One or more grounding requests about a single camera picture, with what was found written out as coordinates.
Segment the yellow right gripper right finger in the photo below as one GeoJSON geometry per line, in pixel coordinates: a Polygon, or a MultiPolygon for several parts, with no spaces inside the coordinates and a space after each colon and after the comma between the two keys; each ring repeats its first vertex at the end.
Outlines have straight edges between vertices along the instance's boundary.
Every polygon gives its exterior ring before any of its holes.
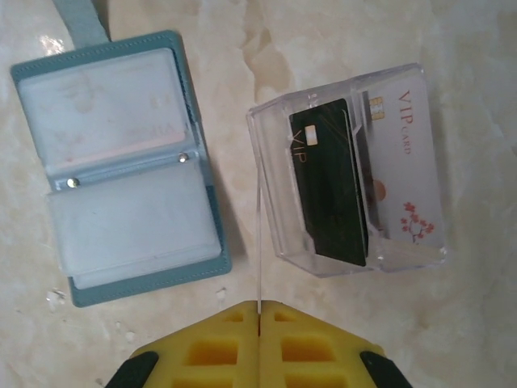
{"type": "Polygon", "coordinates": [[[377,344],[281,302],[263,301],[260,387],[407,387],[377,344]]]}

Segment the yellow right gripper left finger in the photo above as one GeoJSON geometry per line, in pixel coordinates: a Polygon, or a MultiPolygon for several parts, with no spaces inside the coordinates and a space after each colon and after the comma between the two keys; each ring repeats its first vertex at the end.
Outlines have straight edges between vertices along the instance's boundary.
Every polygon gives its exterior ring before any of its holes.
{"type": "Polygon", "coordinates": [[[108,387],[257,387],[259,315],[241,302],[138,348],[108,387]]]}

